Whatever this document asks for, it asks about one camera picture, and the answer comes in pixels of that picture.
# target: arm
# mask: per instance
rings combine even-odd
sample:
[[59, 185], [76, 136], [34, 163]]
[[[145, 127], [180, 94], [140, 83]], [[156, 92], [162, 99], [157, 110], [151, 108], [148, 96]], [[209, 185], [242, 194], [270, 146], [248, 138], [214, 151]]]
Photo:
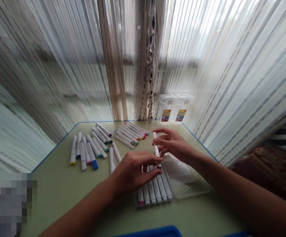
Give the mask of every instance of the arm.
[[142, 165], [157, 161], [162, 161], [162, 158], [147, 151], [128, 152], [109, 178], [98, 184], [40, 236], [87, 235], [95, 228], [98, 215], [115, 199], [138, 189], [162, 173], [160, 170], [141, 172]]
[[193, 167], [260, 235], [286, 236], [286, 201], [243, 178], [191, 147], [176, 131], [164, 132], [153, 140], [163, 157], [172, 153]]

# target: left hand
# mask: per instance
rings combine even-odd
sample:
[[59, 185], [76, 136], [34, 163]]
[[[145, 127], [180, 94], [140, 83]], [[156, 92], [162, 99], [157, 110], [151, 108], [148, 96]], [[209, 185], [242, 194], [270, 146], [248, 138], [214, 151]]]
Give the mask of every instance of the left hand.
[[128, 152], [108, 180], [116, 197], [133, 192], [154, 179], [162, 171], [155, 169], [146, 173], [141, 172], [142, 165], [160, 162], [163, 159], [147, 151]]

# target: green table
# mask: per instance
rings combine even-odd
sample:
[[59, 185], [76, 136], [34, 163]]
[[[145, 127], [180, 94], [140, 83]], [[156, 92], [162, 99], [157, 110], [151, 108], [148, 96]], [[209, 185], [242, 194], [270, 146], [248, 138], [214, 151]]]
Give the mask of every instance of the green table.
[[[124, 122], [101, 122], [112, 134]], [[150, 133], [158, 128], [156, 121], [133, 122]], [[78, 160], [74, 167], [69, 166], [72, 141], [75, 134], [90, 134], [94, 123], [79, 123], [56, 146], [47, 158], [34, 171], [37, 178], [37, 195], [33, 196], [29, 220], [20, 236], [37, 236], [60, 216], [65, 214], [99, 182], [110, 175], [109, 159], [98, 159], [98, 170], [92, 167], [82, 172]], [[200, 142], [183, 125], [168, 126], [179, 133], [196, 149], [212, 157]], [[118, 147], [121, 157], [131, 151], [127, 146], [111, 137]], [[154, 152], [151, 134], [134, 151]], [[138, 209], [133, 195], [117, 200], [101, 216], [93, 236], [113, 236], [126, 234], [165, 225], [175, 225], [183, 236], [221, 236], [246, 230], [246, 225], [237, 214], [214, 192], [195, 197], [173, 200], [166, 205]]]

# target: blue marker cap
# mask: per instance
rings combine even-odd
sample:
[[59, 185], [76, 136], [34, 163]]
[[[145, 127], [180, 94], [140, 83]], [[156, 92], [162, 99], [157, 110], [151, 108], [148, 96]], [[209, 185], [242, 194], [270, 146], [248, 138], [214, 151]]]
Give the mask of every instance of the blue marker cap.
[[94, 170], [98, 169], [98, 164], [96, 160], [92, 161], [91, 163], [93, 165]]

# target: container label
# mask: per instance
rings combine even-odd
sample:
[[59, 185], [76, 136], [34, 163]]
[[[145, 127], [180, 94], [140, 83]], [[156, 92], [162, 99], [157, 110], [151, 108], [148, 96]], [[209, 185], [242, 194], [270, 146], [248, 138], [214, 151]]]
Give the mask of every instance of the container label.
[[187, 110], [179, 110], [177, 117], [176, 117], [176, 122], [181, 122], [183, 120], [183, 117], [185, 117]]
[[171, 110], [163, 110], [161, 122], [168, 122]]

